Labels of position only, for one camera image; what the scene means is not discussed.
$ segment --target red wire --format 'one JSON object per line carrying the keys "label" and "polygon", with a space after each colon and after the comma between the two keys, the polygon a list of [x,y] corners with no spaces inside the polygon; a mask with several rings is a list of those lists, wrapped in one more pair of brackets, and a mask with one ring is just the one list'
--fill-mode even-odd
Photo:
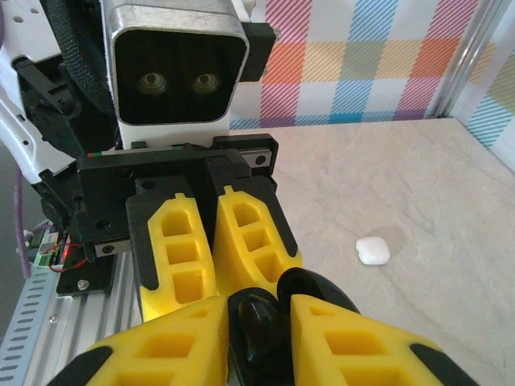
{"label": "red wire", "polygon": [[[59,247],[82,247],[83,245],[82,244],[73,244],[73,243],[69,243],[69,244],[56,244],[56,245],[53,245],[49,248],[46,248],[44,251],[41,252],[42,255],[44,255],[45,253],[47,253],[48,251],[51,251],[52,249],[56,249],[56,248],[59,248]],[[48,268],[53,271],[53,272],[57,272],[57,273],[62,273],[62,272],[66,272],[66,271],[69,271],[69,270],[72,270],[72,269],[77,269],[79,267],[81,267],[82,265],[86,264],[86,261],[88,259],[84,258],[82,261],[79,261],[77,264],[71,266],[70,268],[66,268],[66,269],[57,269],[57,268],[53,268],[51,265],[48,266]]]}

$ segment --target colorful checkered backdrop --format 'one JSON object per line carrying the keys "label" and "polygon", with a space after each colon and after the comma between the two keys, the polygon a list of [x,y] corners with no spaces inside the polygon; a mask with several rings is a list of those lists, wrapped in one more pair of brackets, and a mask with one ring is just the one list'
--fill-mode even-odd
{"label": "colorful checkered backdrop", "polygon": [[468,131],[515,170],[515,2],[493,32],[452,110]]}
{"label": "colorful checkered backdrop", "polygon": [[231,128],[427,117],[478,2],[257,0],[253,21],[281,35]]}

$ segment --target marble-pattern surface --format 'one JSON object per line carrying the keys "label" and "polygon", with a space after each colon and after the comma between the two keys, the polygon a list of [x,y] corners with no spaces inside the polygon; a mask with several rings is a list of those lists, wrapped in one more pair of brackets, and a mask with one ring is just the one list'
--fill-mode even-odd
{"label": "marble-pattern surface", "polygon": [[[305,267],[362,314],[434,340],[481,385],[515,384],[515,177],[459,122],[271,132]],[[384,266],[355,242],[383,237]]]}

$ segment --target plaid wallpaper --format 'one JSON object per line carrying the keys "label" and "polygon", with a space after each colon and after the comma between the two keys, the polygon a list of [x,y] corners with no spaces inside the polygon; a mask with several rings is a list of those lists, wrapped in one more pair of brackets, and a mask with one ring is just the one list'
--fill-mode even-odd
{"label": "plaid wallpaper", "polygon": [[239,84],[231,128],[419,119],[479,0],[257,0],[281,31],[266,75]]}
{"label": "plaid wallpaper", "polygon": [[452,115],[515,170],[515,2],[484,49]]}

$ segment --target yellow foam finger pad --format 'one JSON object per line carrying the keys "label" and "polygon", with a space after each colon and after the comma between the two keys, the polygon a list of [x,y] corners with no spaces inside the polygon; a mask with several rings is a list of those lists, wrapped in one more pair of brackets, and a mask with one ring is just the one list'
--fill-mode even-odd
{"label": "yellow foam finger pad", "polygon": [[88,386],[226,385],[227,298],[197,302],[96,343],[110,347]]}
{"label": "yellow foam finger pad", "polygon": [[291,298],[296,386],[440,386],[410,345],[418,335],[307,295]]}
{"label": "yellow foam finger pad", "polygon": [[231,187],[218,198],[213,260],[225,295],[261,287],[277,296],[280,276],[302,266],[299,251],[288,255],[266,203]]}
{"label": "yellow foam finger pad", "polygon": [[216,295],[215,271],[193,198],[177,194],[148,220],[159,287],[140,287],[143,320]]}

